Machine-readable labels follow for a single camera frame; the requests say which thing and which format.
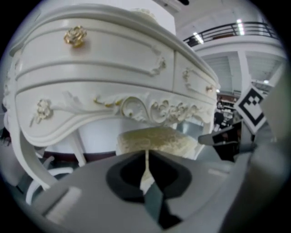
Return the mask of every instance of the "balcony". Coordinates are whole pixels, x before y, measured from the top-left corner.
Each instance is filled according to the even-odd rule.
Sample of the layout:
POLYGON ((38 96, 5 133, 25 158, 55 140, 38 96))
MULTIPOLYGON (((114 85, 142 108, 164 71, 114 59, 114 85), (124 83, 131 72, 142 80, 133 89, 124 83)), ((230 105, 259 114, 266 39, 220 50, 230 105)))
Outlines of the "balcony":
POLYGON ((273 29, 266 23, 239 22, 225 24, 197 33, 184 40, 190 47, 204 44, 209 41, 243 35, 265 36, 279 40, 273 29))

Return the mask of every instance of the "white ornate dresser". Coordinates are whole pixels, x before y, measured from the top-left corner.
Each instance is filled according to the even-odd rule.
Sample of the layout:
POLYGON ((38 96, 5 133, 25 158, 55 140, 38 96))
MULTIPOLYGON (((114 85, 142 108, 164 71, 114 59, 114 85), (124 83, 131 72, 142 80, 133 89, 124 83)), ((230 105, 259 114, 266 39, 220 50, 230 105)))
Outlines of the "white ornate dresser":
POLYGON ((33 146, 57 143, 89 122, 126 117, 170 126, 195 117, 204 133, 212 130, 217 76, 186 44, 138 14, 65 6, 39 18, 10 55, 5 105, 13 149, 44 188, 56 179, 33 146))

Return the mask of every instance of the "white chair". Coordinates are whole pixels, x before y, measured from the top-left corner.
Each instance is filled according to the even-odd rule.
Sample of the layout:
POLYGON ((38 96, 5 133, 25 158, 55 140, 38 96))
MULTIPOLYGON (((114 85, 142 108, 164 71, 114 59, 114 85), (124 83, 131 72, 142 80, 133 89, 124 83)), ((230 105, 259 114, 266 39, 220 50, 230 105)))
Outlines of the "white chair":
MULTIPOLYGON (((47 169, 49 167, 50 163, 52 161, 54 161, 54 159, 55 158, 53 156, 47 158, 45 160, 45 162, 43 163, 43 166, 47 169)), ((70 174, 73 171, 74 171, 74 169, 71 167, 60 167, 60 168, 53 168, 53 169, 48 170, 48 172, 52 176, 56 176, 59 174, 70 174)), ((31 182, 30 186, 28 187, 28 190, 26 193, 26 198, 25 198, 25 201, 27 204, 31 205, 33 194, 39 186, 40 186, 40 184, 37 181, 34 180, 31 182)))
MULTIPOLYGON (((153 127, 125 132, 118 136, 117 141, 116 155, 140 150, 158 150, 193 160, 197 158, 195 149, 198 142, 194 138, 170 127, 153 127)), ((145 173, 140 184, 144 193, 154 182, 148 168, 147 157, 145 173)))

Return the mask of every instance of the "dresser drawer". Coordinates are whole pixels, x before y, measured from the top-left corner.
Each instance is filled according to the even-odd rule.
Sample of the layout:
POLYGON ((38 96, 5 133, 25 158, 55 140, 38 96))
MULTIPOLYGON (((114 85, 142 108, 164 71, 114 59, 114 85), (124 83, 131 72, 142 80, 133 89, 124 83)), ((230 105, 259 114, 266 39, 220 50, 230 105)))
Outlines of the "dresser drawer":
POLYGON ((213 109, 212 104, 171 92, 108 82, 56 83, 16 96, 20 127, 35 146, 55 144, 78 127, 99 119, 126 117, 154 126, 189 117, 210 122, 213 109))
POLYGON ((116 81, 172 90, 174 52, 129 28, 90 19, 66 19, 42 25, 22 47, 16 76, 19 89, 66 80, 116 81), (84 44, 74 48, 64 35, 83 26, 84 44))
POLYGON ((175 93, 208 103, 216 102, 217 83, 180 53, 175 52, 175 93))
POLYGON ((20 57, 21 57, 21 50, 18 50, 15 52, 14 56, 12 57, 11 65, 7 73, 8 78, 14 79, 15 76, 18 74, 20 57))

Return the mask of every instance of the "white furniture leg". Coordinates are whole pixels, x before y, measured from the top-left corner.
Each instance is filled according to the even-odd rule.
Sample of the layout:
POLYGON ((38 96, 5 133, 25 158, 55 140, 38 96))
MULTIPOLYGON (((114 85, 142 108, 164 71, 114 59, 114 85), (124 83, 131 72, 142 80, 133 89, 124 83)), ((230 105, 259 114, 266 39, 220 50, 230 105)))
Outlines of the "white furniture leg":
POLYGON ((45 149, 46 147, 43 147, 41 150, 36 150, 35 148, 35 154, 38 158, 43 158, 44 157, 44 153, 45 153, 45 149))
POLYGON ((27 174, 44 188, 50 188, 57 179, 54 178, 41 164, 35 154, 34 147, 26 140, 16 119, 12 114, 9 128, 12 147, 15 155, 27 174))
POLYGON ((44 161, 43 166, 44 166, 46 169, 48 169, 50 163, 51 163, 52 161, 54 161, 54 160, 55 160, 55 158, 54 158, 53 156, 48 157, 48 158, 44 161))
POLYGON ((87 161, 86 161, 84 154, 83 154, 81 142, 79 141, 78 131, 72 132, 68 136, 68 138, 69 138, 70 145, 74 151, 74 154, 79 162, 79 166, 80 167, 84 166, 87 163, 87 161))
MULTIPOLYGON (((59 174, 72 173, 73 171, 74 170, 71 167, 60 167, 60 168, 54 168, 54 169, 48 170, 48 172, 52 176, 56 176, 59 174)), ((27 190, 26 198, 25 198, 25 201, 27 204, 31 205, 32 196, 39 186, 40 186, 40 184, 38 182, 36 182, 35 180, 31 182, 31 184, 27 190)))

